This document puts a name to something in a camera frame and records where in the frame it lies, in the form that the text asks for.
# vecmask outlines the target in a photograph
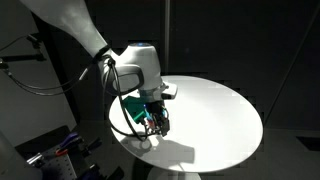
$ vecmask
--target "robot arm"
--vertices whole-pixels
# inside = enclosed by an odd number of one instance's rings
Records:
[[[92,57],[97,58],[101,50],[107,47],[106,41],[92,23],[83,0],[20,1],[42,20],[77,39]],[[138,89],[140,99],[145,103],[148,113],[156,117],[163,111],[164,100],[175,98],[177,86],[162,81],[158,56],[155,48],[150,44],[131,44],[120,56],[111,49],[103,53],[98,57],[102,58],[98,59],[100,60],[98,65],[102,74],[102,83],[106,85],[106,91],[110,94],[119,95],[118,91],[120,91],[120,94],[124,95]],[[117,78],[108,66],[110,58],[103,59],[108,55],[116,62]]]

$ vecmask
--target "cable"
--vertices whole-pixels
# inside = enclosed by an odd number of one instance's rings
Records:
[[[42,88],[42,87],[37,87],[37,86],[31,86],[31,85],[23,84],[21,81],[17,80],[16,78],[14,78],[14,77],[12,76],[12,79],[13,79],[14,81],[18,82],[19,84],[21,84],[22,86],[27,87],[27,88],[30,88],[30,89],[37,89],[37,90],[51,90],[51,89],[62,88],[63,86],[70,84],[72,81],[74,81],[74,80],[77,79],[77,78],[78,78],[78,76],[75,76],[75,77],[73,77],[71,80],[69,80],[69,81],[66,82],[66,83],[63,83],[63,84],[60,85],[60,86]]]
[[[135,130],[134,130],[134,128],[132,127],[132,125],[131,125],[131,123],[130,123],[130,121],[129,121],[129,119],[128,119],[128,116],[127,116],[127,114],[126,114],[126,112],[124,111],[124,107],[123,107],[123,101],[122,101],[122,98],[121,98],[121,90],[120,90],[120,83],[119,83],[119,79],[118,79],[118,74],[117,74],[117,72],[116,72],[116,69],[115,69],[115,67],[114,67],[114,65],[112,65],[112,66],[109,66],[110,67],[110,69],[113,71],[113,73],[114,73],[114,75],[115,75],[115,77],[116,77],[116,83],[117,83],[117,91],[118,91],[118,96],[119,96],[119,101],[120,101],[120,105],[121,105],[121,108],[122,108],[122,112],[123,112],[123,114],[124,114],[124,116],[125,116],[125,119],[126,119],[126,121],[127,121],[127,123],[128,123],[128,125],[129,125],[129,127],[131,128],[131,131],[134,133],[134,134],[127,134],[127,133],[124,133],[124,132],[122,132],[122,131],[120,131],[119,129],[117,129],[113,124],[112,124],[112,122],[111,122],[111,120],[109,121],[110,122],[110,124],[111,124],[111,128],[113,129],[113,130],[115,130],[116,132],[118,132],[119,134],[121,134],[121,135],[124,135],[124,136],[128,136],[128,137],[136,137],[136,138],[138,138],[140,141],[145,141],[146,139],[147,139],[147,137],[149,137],[149,136],[151,136],[151,135],[155,135],[155,133],[150,133],[150,134],[148,134],[148,129],[147,129],[147,126],[146,125],[144,125],[144,128],[145,128],[145,134],[144,135],[139,135]],[[109,69],[109,71],[107,71],[107,74],[106,74],[106,78],[105,78],[105,81],[104,81],[104,83],[103,83],[103,102],[104,102],[104,100],[105,100],[105,89],[106,89],[106,84],[107,84],[107,80],[108,80],[108,78],[109,78],[109,74],[110,74],[110,70]]]
[[[7,49],[8,47],[10,47],[13,43],[19,41],[20,39],[26,38],[26,37],[27,37],[27,36],[18,37],[17,39],[13,40],[13,41],[12,41],[11,43],[9,43],[8,45],[2,47],[2,48],[0,49],[0,52],[3,51],[3,50],[5,50],[5,49]]]
[[[46,93],[40,93],[40,92],[34,92],[34,91],[31,91],[27,88],[25,88],[22,84],[20,84],[18,81],[15,81],[14,79],[12,79],[21,89],[25,90],[26,92],[29,92],[31,94],[34,94],[34,95],[39,95],[39,96],[56,96],[56,95],[60,95],[60,94],[64,94],[68,91],[70,91],[72,88],[74,88],[77,84],[79,84],[80,81],[77,81],[76,83],[74,83],[72,86],[70,86],[68,89],[62,91],[62,92],[59,92],[59,93],[51,93],[51,94],[46,94]]]
[[[145,137],[144,139],[142,139],[142,138],[140,137],[140,135],[134,130],[131,122],[129,121],[128,115],[127,115],[127,113],[126,113],[126,111],[125,111],[125,109],[124,109],[124,107],[123,107],[123,100],[122,100],[122,96],[121,96],[121,88],[120,88],[120,82],[119,82],[119,78],[118,78],[118,72],[117,72],[114,64],[112,64],[111,67],[112,67],[111,69],[112,69],[112,72],[113,72],[113,74],[114,74],[114,77],[115,77],[115,79],[116,79],[117,91],[118,91],[118,99],[119,99],[119,102],[120,102],[120,106],[121,106],[123,115],[124,115],[124,117],[125,117],[125,119],[126,119],[126,121],[127,121],[128,126],[130,127],[132,133],[133,133],[140,141],[143,142],[143,141],[145,141],[145,140],[147,139],[147,137]]]
[[[90,65],[88,65],[87,66],[87,68],[83,71],[83,73],[82,73],[82,75],[81,75],[81,77],[83,77],[85,74],[86,74],[86,72],[91,68],[91,66],[92,66],[92,64],[90,64]],[[34,94],[34,95],[39,95],[39,96],[56,96],[56,95],[60,95],[60,94],[64,94],[64,93],[66,93],[66,92],[68,92],[68,91],[70,91],[71,89],[73,89],[77,84],[79,84],[80,83],[80,81],[81,81],[81,78],[79,78],[78,79],[78,81],[77,82],[75,82],[74,84],[72,84],[69,88],[67,88],[66,90],[64,90],[64,91],[62,91],[62,92],[59,92],[59,93],[41,93],[41,92],[35,92],[35,91],[31,91],[31,90],[29,90],[28,88],[30,88],[30,87],[28,87],[28,85],[25,85],[25,84],[23,84],[23,83],[21,83],[20,81],[18,81],[18,80],[16,80],[12,75],[8,75],[12,80],[13,80],[13,82],[14,83],[16,83],[21,89],[23,89],[23,90],[25,90],[26,92],[28,92],[28,93],[31,93],[31,94]]]

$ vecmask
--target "metal pole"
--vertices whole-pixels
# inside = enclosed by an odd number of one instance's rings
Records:
[[[169,41],[170,41],[170,0],[165,1],[165,45],[164,45],[164,57],[165,57],[165,73],[169,72]]]

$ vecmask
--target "floor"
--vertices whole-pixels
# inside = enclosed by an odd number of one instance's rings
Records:
[[[87,141],[100,137],[103,145],[87,158],[97,163],[104,175],[118,166],[123,180],[144,180],[150,165],[135,158],[115,138],[104,122],[82,121],[75,129]],[[264,129],[258,150],[240,165],[215,173],[200,174],[202,180],[319,180],[320,151],[309,151],[296,136],[319,137],[320,132]]]

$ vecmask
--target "table surface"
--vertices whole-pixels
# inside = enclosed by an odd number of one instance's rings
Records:
[[[201,173],[237,165],[258,148],[263,134],[261,119],[240,94],[196,77],[164,76],[162,79],[178,86],[176,98],[165,101],[170,115],[168,135],[150,136],[140,142],[112,130],[134,156],[163,169]],[[139,97],[137,91],[129,95]],[[111,106],[109,118],[115,127],[131,133],[118,98]],[[130,120],[137,132],[144,131],[142,125]]]

